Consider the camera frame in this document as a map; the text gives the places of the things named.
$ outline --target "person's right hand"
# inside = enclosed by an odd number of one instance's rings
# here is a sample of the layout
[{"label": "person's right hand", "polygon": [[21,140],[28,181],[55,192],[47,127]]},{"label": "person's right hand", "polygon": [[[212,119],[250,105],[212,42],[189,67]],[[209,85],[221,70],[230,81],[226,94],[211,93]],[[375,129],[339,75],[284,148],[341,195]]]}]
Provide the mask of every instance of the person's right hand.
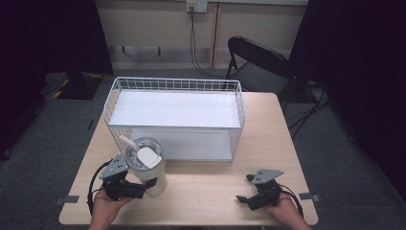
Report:
[{"label": "person's right hand", "polygon": [[281,224],[294,230],[311,229],[296,209],[292,199],[287,194],[281,194],[276,206],[266,206],[264,209],[274,216]]}]

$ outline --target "chair seat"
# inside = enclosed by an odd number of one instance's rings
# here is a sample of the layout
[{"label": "chair seat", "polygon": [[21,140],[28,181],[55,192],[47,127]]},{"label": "chair seat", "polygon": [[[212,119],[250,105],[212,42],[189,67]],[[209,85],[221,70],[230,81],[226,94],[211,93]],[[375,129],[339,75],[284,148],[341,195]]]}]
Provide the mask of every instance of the chair seat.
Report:
[{"label": "chair seat", "polygon": [[250,92],[275,93],[281,96],[289,84],[289,79],[275,73],[266,71],[257,65],[246,62],[231,76],[232,80],[238,80],[241,87]]}]

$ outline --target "person's left hand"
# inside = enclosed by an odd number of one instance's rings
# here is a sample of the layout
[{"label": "person's left hand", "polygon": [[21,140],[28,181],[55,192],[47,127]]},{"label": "person's left hand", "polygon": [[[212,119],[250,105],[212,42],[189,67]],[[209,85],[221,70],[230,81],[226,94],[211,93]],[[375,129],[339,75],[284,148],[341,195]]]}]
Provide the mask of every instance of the person's left hand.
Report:
[{"label": "person's left hand", "polygon": [[123,197],[120,200],[113,200],[107,196],[104,189],[100,189],[93,201],[92,221],[89,229],[108,229],[120,209],[133,199]]}]

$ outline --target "human hand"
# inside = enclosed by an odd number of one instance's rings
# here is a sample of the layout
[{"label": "human hand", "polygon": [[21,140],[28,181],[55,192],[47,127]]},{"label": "human hand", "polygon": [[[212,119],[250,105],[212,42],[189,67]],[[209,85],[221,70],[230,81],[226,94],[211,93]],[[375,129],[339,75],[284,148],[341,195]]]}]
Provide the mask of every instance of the human hand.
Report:
[{"label": "human hand", "polygon": [[92,221],[89,230],[108,229],[119,214],[120,209],[134,198],[123,197],[113,200],[107,196],[104,189],[99,190],[94,198]]},{"label": "human hand", "polygon": [[292,199],[287,194],[281,194],[276,206],[266,206],[264,209],[274,216],[281,224],[294,230],[311,229],[296,209]]}]

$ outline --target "chair backrest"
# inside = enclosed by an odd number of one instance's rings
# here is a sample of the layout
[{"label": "chair backrest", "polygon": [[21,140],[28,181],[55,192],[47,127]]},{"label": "chair backrest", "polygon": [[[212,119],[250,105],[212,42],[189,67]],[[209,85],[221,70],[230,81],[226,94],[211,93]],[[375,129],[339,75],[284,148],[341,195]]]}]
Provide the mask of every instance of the chair backrest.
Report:
[{"label": "chair backrest", "polygon": [[276,51],[242,36],[231,37],[228,41],[228,47],[235,67],[237,67],[235,58],[237,55],[262,69],[282,77],[293,78],[287,59]]}]

